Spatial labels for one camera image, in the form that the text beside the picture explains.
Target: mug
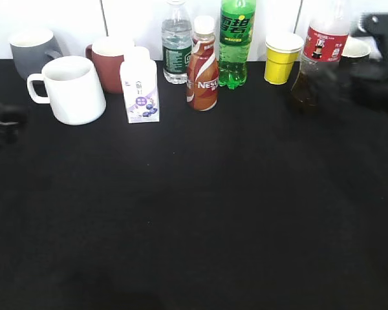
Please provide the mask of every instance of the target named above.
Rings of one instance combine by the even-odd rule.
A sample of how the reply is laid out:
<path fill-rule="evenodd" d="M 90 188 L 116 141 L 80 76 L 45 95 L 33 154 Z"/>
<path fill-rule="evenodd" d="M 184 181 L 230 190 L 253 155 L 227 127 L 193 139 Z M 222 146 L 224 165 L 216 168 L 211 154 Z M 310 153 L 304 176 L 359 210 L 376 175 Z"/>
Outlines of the mug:
<path fill-rule="evenodd" d="M 371 47 L 366 42 L 354 37 L 348 37 L 339 66 L 350 67 L 356 63 L 368 61 L 370 53 Z"/>
<path fill-rule="evenodd" d="M 44 81 L 48 97 L 36 94 L 34 81 Z M 95 67 L 87 58 L 66 56 L 46 64 L 40 74 L 27 78 L 27 89 L 36 103 L 50 103 L 56 119 L 82 125 L 99 118 L 106 101 Z"/>
<path fill-rule="evenodd" d="M 62 57 L 54 34 L 49 29 L 31 29 L 10 36 L 14 64 L 23 79 L 41 72 L 43 66 L 53 59 Z"/>
<path fill-rule="evenodd" d="M 104 37 L 86 48 L 86 57 L 94 63 L 102 87 L 107 92 L 122 93 L 119 71 L 124 61 L 124 53 L 134 45 L 130 39 Z"/>

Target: dark cup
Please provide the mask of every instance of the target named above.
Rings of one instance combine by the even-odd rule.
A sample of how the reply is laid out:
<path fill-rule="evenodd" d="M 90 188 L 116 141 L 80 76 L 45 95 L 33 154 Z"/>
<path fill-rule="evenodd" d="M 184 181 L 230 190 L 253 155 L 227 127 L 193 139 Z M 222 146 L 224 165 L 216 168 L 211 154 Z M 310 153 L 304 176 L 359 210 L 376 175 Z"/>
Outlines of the dark cup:
<path fill-rule="evenodd" d="M 120 67 L 125 52 L 134 45 L 131 39 L 104 37 L 86 48 L 86 57 L 94 63 L 105 91 L 122 93 Z"/>
<path fill-rule="evenodd" d="M 354 37 L 348 37 L 339 66 L 347 68 L 368 61 L 369 54 L 371 54 L 371 47 L 367 43 Z"/>
<path fill-rule="evenodd" d="M 9 39 L 14 65 L 23 79 L 41 69 L 53 59 L 62 56 L 51 30 L 35 28 L 13 34 Z"/>

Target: yellow paper cup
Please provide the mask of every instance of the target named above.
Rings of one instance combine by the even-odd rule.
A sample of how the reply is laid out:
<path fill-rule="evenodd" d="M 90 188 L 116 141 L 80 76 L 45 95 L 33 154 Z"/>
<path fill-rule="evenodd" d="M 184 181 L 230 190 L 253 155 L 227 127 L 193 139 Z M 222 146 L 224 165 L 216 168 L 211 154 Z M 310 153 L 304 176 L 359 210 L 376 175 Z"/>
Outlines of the yellow paper cup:
<path fill-rule="evenodd" d="M 267 36 L 267 61 L 264 79 L 274 85 L 285 84 L 303 43 L 301 37 L 290 32 Z"/>

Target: nescafe coffee bottle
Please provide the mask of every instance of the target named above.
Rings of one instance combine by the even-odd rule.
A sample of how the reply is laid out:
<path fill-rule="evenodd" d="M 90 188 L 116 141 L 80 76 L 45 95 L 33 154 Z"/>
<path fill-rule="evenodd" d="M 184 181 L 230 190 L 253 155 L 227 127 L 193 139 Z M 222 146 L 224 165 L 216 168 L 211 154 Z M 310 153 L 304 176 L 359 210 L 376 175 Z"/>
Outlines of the nescafe coffee bottle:
<path fill-rule="evenodd" d="M 219 66 L 214 53 L 214 26 L 211 16 L 194 20 L 193 50 L 187 71 L 187 102 L 197 111 L 207 111 L 217 104 Z"/>

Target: coca-cola bottle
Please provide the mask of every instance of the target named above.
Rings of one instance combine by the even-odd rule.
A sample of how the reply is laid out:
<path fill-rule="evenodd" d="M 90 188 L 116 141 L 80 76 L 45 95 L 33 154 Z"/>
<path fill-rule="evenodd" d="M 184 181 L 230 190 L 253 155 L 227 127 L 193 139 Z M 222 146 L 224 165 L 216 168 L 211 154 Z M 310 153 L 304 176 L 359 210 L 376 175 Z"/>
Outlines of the coca-cola bottle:
<path fill-rule="evenodd" d="M 214 18 L 194 20 L 193 50 L 187 71 L 187 102 L 195 110 L 207 111 L 217 103 L 219 66 L 214 53 Z"/>
<path fill-rule="evenodd" d="M 339 63 L 350 29 L 349 0 L 325 0 L 312 18 L 292 88 L 294 104 L 303 112 L 317 109 L 313 81 Z"/>

